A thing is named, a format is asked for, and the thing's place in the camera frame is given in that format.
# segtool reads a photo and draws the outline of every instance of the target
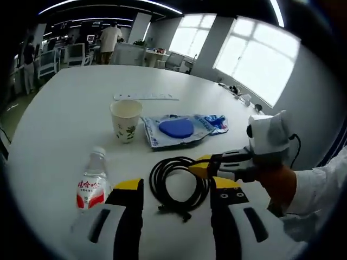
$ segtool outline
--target blue sponge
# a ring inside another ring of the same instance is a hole
[[[172,138],[183,139],[193,134],[194,125],[188,119],[177,119],[161,122],[159,130]]]

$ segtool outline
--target plastic water bottle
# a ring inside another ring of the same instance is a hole
[[[90,209],[97,203],[104,203],[111,192],[105,155],[106,151],[103,148],[93,149],[82,179],[78,183],[77,207],[82,210]]]

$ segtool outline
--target man in white shirt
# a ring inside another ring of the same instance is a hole
[[[101,64],[109,64],[111,55],[114,50],[114,46],[117,43],[117,39],[122,37],[120,29],[117,27],[116,22],[112,22],[110,27],[107,27],[102,31],[101,40]]]
[[[326,166],[306,171],[282,166],[259,173],[256,180],[287,214],[285,226],[286,218],[295,214],[295,239],[308,241],[328,219],[347,180],[347,147]]]

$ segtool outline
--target paper cup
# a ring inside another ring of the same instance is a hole
[[[112,103],[110,110],[116,137],[124,143],[133,141],[142,104],[136,100],[120,100]]]

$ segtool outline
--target office desk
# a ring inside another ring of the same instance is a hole
[[[154,68],[156,66],[157,60],[162,60],[163,57],[169,57],[169,55],[158,53],[153,50],[147,50],[146,57],[148,58],[148,67]]]
[[[143,115],[224,114],[230,130],[208,136],[194,148],[153,152],[143,123],[134,141],[119,143],[113,133],[110,103],[121,93],[171,93],[179,101],[142,100]],[[18,208],[39,239],[67,258],[64,238],[79,215],[77,184],[94,146],[107,152],[111,184],[144,179],[143,229],[139,259],[215,259],[210,226],[210,197],[182,223],[176,214],[158,214],[148,178],[165,158],[221,153],[248,145],[246,128],[254,109],[217,83],[169,70],[139,66],[99,65],[59,71],[24,112],[9,149],[10,189]],[[193,193],[195,178],[186,172],[167,180],[175,199]],[[259,183],[242,184],[250,201],[266,208],[269,198]]]

